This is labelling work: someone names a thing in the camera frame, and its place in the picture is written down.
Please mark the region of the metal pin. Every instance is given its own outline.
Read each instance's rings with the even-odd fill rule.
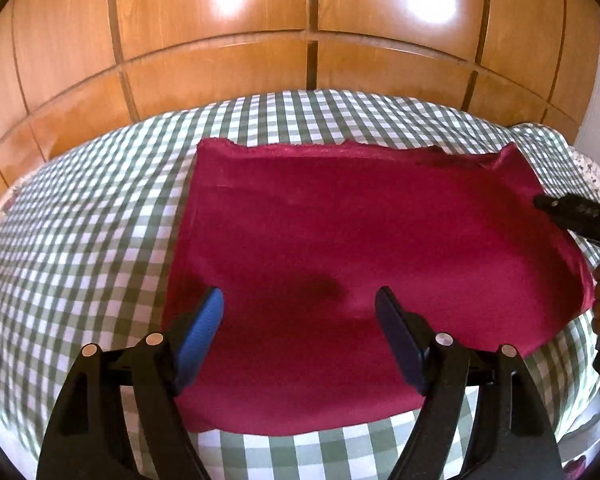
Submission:
[[[98,351],[98,347],[93,343],[89,343],[82,347],[82,355],[85,357],[91,357]]]
[[[439,345],[451,346],[453,342],[454,339],[449,334],[445,334],[444,332],[436,334],[436,343],[438,343]]]
[[[164,341],[164,336],[160,332],[154,332],[149,334],[145,341],[149,346],[156,346]]]
[[[502,345],[502,353],[507,357],[515,357],[518,355],[518,351],[511,345]]]

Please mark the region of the green and white gingham fabric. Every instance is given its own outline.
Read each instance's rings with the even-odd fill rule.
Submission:
[[[247,146],[345,139],[398,149],[437,144],[449,153],[495,152],[514,141],[547,192],[592,197],[555,130],[503,128],[416,99],[280,92],[167,113],[110,132],[42,168],[0,225],[0,416],[35,457],[82,345],[123,348],[158,329],[203,137]],[[599,252],[578,243],[595,266]],[[587,313],[526,361],[558,437],[598,389],[593,353]],[[124,399],[136,458],[146,474],[155,474],[132,395]],[[462,463],[476,399],[476,388],[468,388],[446,477]],[[283,438],[223,431],[191,437],[214,479],[375,479],[391,471],[416,417],[411,412]]]

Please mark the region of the checkered tablecloth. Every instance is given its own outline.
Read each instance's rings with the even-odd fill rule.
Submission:
[[[345,139],[398,149],[437,144],[449,153],[494,152],[514,141],[547,192],[592,198],[555,130],[502,128],[416,99],[355,92],[239,98],[163,114],[76,148],[32,178],[0,225],[0,415],[34,456],[82,345],[123,348],[158,329],[202,137],[247,146]],[[577,241],[595,266],[599,253]],[[526,361],[558,437],[597,390],[593,352],[587,313]],[[123,398],[138,462],[152,475],[133,397]],[[446,476],[462,463],[476,399],[469,388]],[[416,417],[281,438],[223,431],[191,437],[214,479],[385,478]]]

